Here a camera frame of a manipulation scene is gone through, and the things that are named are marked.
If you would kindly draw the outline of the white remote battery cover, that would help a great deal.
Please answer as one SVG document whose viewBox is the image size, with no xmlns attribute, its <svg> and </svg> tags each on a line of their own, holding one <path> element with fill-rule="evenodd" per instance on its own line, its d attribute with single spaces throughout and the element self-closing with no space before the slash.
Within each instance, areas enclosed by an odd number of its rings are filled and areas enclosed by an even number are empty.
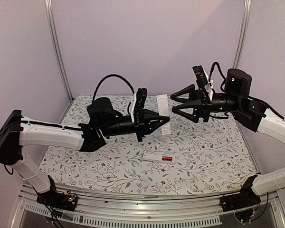
<svg viewBox="0 0 285 228">
<path fill-rule="evenodd" d="M 165 117 L 170 117 L 169 116 L 169 102 L 168 102 L 167 94 L 157 95 L 156 99 L 157 99 L 157 106 L 158 106 L 159 115 L 165 116 Z M 171 134 L 171 125 L 170 125 L 169 120 L 167 123 L 165 123 L 163 126 L 161 126 L 161 134 L 162 134 L 162 136 Z"/>
</svg>

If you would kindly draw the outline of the white remote control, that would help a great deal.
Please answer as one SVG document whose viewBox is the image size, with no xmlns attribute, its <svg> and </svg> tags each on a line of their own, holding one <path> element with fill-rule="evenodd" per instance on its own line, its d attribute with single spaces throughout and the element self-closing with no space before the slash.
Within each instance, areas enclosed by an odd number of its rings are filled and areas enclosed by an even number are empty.
<svg viewBox="0 0 285 228">
<path fill-rule="evenodd" d="M 147 162 L 161 162 L 161 163 L 169 163 L 169 164 L 175 163 L 175 159 L 173 157 L 172 157 L 173 161 L 163 161 L 162 156 L 165 156 L 165 155 L 155 155 L 155 154 L 146 154 L 145 153 L 142 156 L 142 160 L 147 161 Z"/>
</svg>

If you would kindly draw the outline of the red AAA battery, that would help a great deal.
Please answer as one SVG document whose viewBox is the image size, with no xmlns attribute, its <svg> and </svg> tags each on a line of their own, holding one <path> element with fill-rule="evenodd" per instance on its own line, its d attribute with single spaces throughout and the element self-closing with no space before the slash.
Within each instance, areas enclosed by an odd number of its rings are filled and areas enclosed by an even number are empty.
<svg viewBox="0 0 285 228">
<path fill-rule="evenodd" d="M 163 161 L 173 161 L 172 157 L 162 156 Z"/>
</svg>

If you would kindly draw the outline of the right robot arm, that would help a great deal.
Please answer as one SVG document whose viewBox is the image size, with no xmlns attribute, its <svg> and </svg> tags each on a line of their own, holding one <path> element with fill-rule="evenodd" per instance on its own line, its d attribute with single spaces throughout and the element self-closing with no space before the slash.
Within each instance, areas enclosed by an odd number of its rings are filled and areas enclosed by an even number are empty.
<svg viewBox="0 0 285 228">
<path fill-rule="evenodd" d="M 231 68 L 221 84 L 222 92 L 213 89 L 211 75 L 202 66 L 194 66 L 196 84 L 171 95 L 179 102 L 172 112 L 195 123 L 208 122 L 211 113 L 231 113 L 244 127 L 268 135 L 285 144 L 285 118 L 268 103 L 249 95 L 252 77 Z"/>
</svg>

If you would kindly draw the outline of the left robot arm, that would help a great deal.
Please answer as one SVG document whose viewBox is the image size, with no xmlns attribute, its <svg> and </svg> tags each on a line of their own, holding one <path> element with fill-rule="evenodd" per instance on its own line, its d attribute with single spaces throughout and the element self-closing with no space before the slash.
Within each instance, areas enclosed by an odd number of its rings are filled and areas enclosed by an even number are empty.
<svg viewBox="0 0 285 228">
<path fill-rule="evenodd" d="M 89 122 L 78 125 L 39 122 L 14 110 L 0 129 L 0 163 L 14 169 L 50 206 L 57 206 L 61 196 L 54 181 L 22 152 L 22 147 L 44 145 L 95 152 L 106 145 L 106 138 L 133 133 L 141 142 L 170 120 L 168 113 L 146 109 L 144 103 L 144 98 L 132 99 L 129 115 L 123 115 L 109 98 L 101 97 L 87 107 Z"/>
</svg>

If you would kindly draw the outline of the floral patterned table mat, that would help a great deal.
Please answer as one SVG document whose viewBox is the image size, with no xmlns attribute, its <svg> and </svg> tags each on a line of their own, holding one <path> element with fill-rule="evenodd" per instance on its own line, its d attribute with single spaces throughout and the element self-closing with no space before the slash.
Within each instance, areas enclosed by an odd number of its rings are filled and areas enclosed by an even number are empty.
<svg viewBox="0 0 285 228">
<path fill-rule="evenodd" d="M 96 152 L 49 147 L 39 167 L 57 184 L 142 195 L 237 191 L 258 172 L 233 117 L 193 123 L 171 114 L 170 124 L 170 135 L 114 136 Z M 175 163 L 143 161 L 145 153 Z"/>
</svg>

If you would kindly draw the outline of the right aluminium frame post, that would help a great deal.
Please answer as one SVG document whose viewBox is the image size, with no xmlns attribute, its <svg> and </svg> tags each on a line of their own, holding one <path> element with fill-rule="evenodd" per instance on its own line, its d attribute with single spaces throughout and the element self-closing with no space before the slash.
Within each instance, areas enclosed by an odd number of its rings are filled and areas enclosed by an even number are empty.
<svg viewBox="0 0 285 228">
<path fill-rule="evenodd" d="M 247 29 L 248 29 L 249 19 L 250 19 L 251 3 L 252 3 L 252 0 L 244 0 L 243 15 L 242 15 L 242 21 L 241 21 L 241 26 L 240 26 L 240 31 L 239 31 L 239 38 L 237 42 L 236 53 L 235 53 L 235 57 L 233 61 L 233 68 L 239 67 L 240 60 L 243 54 L 244 44 L 246 40 Z"/>
</svg>

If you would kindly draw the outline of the aluminium frame post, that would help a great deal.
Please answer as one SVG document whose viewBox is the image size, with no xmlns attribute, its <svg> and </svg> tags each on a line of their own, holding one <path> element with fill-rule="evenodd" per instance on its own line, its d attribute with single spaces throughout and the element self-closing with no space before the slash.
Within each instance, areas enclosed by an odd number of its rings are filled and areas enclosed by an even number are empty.
<svg viewBox="0 0 285 228">
<path fill-rule="evenodd" d="M 242 21 L 241 21 L 241 26 L 240 26 L 240 31 L 239 31 L 239 38 L 237 42 L 236 53 L 235 53 L 235 57 L 233 61 L 233 68 L 239 67 L 240 60 L 243 54 L 244 44 L 246 40 L 247 29 L 248 29 L 249 19 L 250 19 L 251 3 L 252 3 L 252 0 L 244 0 L 243 15 L 242 15 Z"/>
<path fill-rule="evenodd" d="M 74 98 L 73 98 L 70 83 L 67 77 L 67 73 L 66 73 L 66 69 L 65 69 L 65 65 L 64 65 L 60 45 L 59 45 L 58 33 L 57 33 L 56 25 L 55 25 L 53 4 L 51 0 L 45 0 L 44 3 L 45 3 L 47 21 L 48 21 L 50 36 L 51 36 L 51 40 L 53 44 L 54 54 L 55 54 L 56 61 L 57 61 L 58 70 L 60 73 L 60 77 L 62 80 L 62 84 L 65 90 L 66 96 L 68 100 L 72 102 Z"/>
</svg>

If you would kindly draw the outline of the front aluminium rail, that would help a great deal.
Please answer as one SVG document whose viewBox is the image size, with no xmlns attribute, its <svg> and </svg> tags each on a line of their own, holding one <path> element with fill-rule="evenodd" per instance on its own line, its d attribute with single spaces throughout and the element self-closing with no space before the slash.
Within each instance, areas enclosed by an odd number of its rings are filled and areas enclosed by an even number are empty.
<svg viewBox="0 0 285 228">
<path fill-rule="evenodd" d="M 78 194 L 75 211 L 61 210 L 57 220 L 23 184 L 11 222 L 13 228 L 285 228 L 278 194 L 261 197 L 254 218 L 245 222 L 250 207 L 223 211 L 220 193 L 207 195 L 130 195 L 58 185 L 60 192 Z"/>
</svg>

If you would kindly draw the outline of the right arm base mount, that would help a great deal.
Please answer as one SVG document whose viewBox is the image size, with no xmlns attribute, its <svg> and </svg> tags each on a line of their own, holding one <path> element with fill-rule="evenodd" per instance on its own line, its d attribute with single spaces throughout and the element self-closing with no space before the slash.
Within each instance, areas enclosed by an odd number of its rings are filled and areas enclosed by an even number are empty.
<svg viewBox="0 0 285 228">
<path fill-rule="evenodd" d="M 261 199 L 252 190 L 252 183 L 257 175 L 249 177 L 243 184 L 239 193 L 223 195 L 220 198 L 219 204 L 223 211 L 231 211 L 250 207 L 261 202 Z"/>
</svg>

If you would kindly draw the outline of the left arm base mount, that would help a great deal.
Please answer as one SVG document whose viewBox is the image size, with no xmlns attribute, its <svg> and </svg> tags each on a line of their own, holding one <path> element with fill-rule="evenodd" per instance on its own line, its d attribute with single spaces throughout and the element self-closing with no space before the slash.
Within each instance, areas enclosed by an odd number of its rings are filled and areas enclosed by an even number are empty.
<svg viewBox="0 0 285 228">
<path fill-rule="evenodd" d="M 38 193 L 37 203 L 48 207 L 63 209 L 74 212 L 77 206 L 78 195 L 66 191 L 64 193 L 57 192 L 54 180 L 48 175 L 50 188 L 45 193 Z"/>
</svg>

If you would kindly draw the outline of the left aluminium frame post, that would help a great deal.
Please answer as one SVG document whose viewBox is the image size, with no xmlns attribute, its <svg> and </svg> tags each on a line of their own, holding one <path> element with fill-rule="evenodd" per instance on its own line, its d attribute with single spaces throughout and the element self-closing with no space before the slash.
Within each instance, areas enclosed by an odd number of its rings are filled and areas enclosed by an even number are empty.
<svg viewBox="0 0 285 228">
<path fill-rule="evenodd" d="M 51 40 L 53 44 L 54 54 L 55 54 L 56 61 L 57 61 L 58 70 L 60 73 L 60 77 L 62 80 L 62 84 L 65 90 L 66 96 L 68 100 L 72 102 L 74 98 L 73 98 L 70 83 L 67 77 L 67 73 L 66 73 L 66 69 L 65 69 L 65 65 L 64 65 L 60 45 L 59 45 L 58 33 L 57 33 L 56 25 L 55 25 L 53 4 L 51 0 L 45 0 L 44 3 L 45 3 L 47 21 L 48 21 L 50 36 L 51 36 Z"/>
</svg>

